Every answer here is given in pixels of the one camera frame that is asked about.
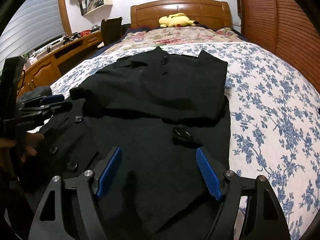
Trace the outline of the person left hand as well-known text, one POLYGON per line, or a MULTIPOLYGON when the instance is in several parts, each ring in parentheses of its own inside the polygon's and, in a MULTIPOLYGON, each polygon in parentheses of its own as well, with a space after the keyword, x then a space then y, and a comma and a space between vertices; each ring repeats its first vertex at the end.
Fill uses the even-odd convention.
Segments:
POLYGON ((41 133, 26 133, 22 140, 14 141, 1 138, 1 167, 7 167, 11 163, 9 150, 14 148, 16 144, 20 148, 15 151, 15 154, 20 157, 21 162, 25 162, 29 156, 37 155, 35 147, 44 139, 41 133))

